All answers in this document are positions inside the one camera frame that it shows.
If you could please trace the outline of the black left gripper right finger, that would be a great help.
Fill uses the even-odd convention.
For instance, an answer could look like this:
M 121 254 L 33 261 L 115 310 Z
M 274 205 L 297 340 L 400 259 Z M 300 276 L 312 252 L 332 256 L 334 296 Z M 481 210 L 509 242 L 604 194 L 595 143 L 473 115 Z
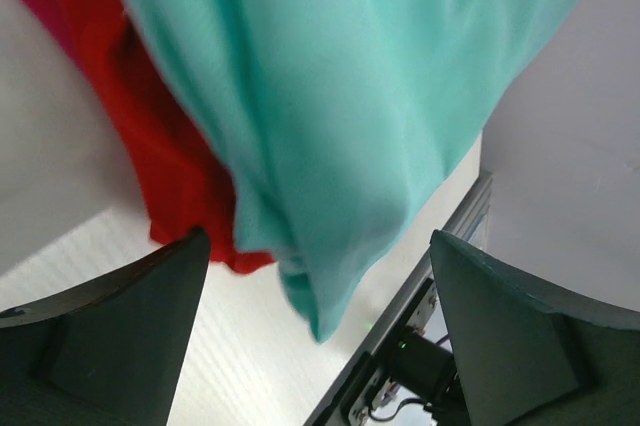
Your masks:
M 444 231 L 430 258 L 474 425 L 636 425 L 639 314 Z

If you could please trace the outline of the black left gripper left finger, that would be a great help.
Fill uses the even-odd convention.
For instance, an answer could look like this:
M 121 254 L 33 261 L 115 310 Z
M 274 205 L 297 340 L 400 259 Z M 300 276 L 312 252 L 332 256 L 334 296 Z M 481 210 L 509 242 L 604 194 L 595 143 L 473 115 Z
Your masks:
M 4 425 L 164 425 L 208 268 L 200 228 L 1 313 Z

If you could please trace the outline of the teal t shirt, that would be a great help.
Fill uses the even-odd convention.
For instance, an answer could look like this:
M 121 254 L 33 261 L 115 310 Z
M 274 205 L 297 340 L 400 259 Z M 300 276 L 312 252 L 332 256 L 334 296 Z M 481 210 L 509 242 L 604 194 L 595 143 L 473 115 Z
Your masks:
M 323 342 L 578 0 L 122 0 Z

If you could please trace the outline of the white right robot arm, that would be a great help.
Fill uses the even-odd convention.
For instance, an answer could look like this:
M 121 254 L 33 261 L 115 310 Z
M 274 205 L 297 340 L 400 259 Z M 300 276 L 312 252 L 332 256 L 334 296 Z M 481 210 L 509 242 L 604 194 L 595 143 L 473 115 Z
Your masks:
M 391 343 L 384 366 L 392 380 L 429 402 L 441 399 L 457 373 L 451 352 L 410 327 Z

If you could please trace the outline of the red t shirt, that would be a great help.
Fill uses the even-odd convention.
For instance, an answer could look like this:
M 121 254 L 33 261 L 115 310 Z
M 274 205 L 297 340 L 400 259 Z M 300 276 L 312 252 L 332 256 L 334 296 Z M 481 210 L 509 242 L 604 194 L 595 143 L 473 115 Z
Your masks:
M 82 36 L 88 81 L 133 164 L 151 239 L 168 244 L 199 226 L 211 241 L 212 261 L 239 274 L 272 263 L 266 252 L 236 249 L 230 175 L 165 86 L 121 1 L 89 6 Z

